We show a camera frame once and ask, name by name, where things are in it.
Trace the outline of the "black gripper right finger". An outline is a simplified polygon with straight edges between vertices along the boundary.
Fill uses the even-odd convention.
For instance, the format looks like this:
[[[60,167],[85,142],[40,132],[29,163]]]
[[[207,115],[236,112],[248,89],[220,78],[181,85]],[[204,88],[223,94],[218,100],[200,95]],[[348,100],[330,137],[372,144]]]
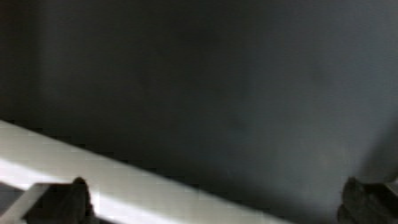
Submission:
[[[398,224],[398,183],[348,178],[337,208],[339,224]]]

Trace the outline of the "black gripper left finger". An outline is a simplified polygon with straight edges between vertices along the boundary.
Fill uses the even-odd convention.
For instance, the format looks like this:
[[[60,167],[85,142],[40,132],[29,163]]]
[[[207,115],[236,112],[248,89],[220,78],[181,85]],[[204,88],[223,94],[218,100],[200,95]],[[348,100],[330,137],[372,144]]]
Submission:
[[[0,224],[95,224],[86,182],[35,183],[0,215]]]

